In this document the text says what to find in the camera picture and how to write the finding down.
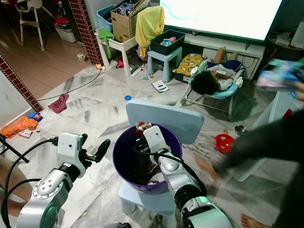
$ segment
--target television screen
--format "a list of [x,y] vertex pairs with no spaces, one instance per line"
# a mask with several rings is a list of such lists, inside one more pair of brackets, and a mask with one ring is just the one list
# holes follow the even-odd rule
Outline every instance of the television screen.
[[264,40],[281,0],[160,0],[165,25]]

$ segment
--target cardboard box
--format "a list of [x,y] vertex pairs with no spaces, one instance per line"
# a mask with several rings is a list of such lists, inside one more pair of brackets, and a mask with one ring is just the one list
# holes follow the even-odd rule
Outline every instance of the cardboard box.
[[137,15],[128,17],[116,13],[117,9],[111,11],[113,34],[119,42],[126,42],[135,37]]

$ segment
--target blue storage box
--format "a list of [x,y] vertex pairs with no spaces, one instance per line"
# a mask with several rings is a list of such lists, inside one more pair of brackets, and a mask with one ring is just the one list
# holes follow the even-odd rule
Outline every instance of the blue storage box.
[[106,19],[104,19],[104,15],[108,12],[110,12],[112,9],[115,8],[115,4],[114,5],[110,5],[106,8],[103,8],[99,11],[97,11],[97,18],[98,18],[98,26],[99,28],[101,29],[106,29],[110,32],[112,32],[112,23],[111,22],[108,22]]

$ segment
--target tv stand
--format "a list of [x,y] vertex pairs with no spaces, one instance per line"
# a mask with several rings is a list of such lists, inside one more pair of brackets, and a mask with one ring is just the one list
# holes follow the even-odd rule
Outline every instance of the tv stand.
[[201,35],[186,34],[185,43],[204,47],[203,55],[214,59],[219,47],[226,47],[224,61],[227,61],[232,53],[237,53],[237,59],[243,62],[245,68],[243,78],[252,80],[263,58],[264,46],[235,42],[219,38],[205,37]]

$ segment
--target red bowl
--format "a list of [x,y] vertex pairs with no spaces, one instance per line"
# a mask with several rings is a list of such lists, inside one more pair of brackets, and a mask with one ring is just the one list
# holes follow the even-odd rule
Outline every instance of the red bowl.
[[214,144],[221,153],[228,153],[232,149],[234,138],[227,134],[219,134],[215,136]]

